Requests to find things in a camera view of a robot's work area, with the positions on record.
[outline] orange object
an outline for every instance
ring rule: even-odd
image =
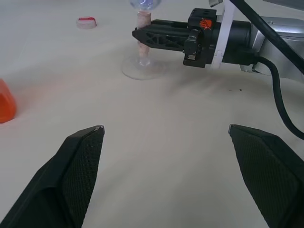
[[[5,82],[0,78],[0,124],[15,117],[16,101]]]

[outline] white table surface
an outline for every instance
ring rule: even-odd
[[[301,11],[249,3],[264,16],[304,19]],[[208,1],[166,0],[153,17],[186,21],[195,7]],[[81,16],[98,27],[78,30]],[[0,220],[68,135],[103,124],[84,228],[266,228],[228,127],[277,134],[304,158],[304,142],[279,118],[271,78],[232,65],[214,73],[185,67],[182,53],[156,50],[166,75],[129,79],[120,66],[136,51],[135,22],[124,0],[0,1],[0,77],[18,103],[16,118],[0,125]],[[304,85],[284,79],[282,87],[304,130]]]

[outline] orange logo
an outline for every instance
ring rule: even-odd
[[[209,29],[211,30],[211,26],[212,26],[212,20],[208,20],[208,19],[204,19],[202,18],[199,26],[201,26],[202,28],[204,28],[204,30]]]

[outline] white bracket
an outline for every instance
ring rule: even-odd
[[[233,5],[230,0],[224,0],[224,4],[225,4],[225,9],[223,14],[223,21],[220,26],[217,47],[214,52],[211,69],[219,69],[223,61],[223,57],[225,54],[225,50],[231,30],[231,25],[233,22],[234,12],[236,9],[235,5]]]

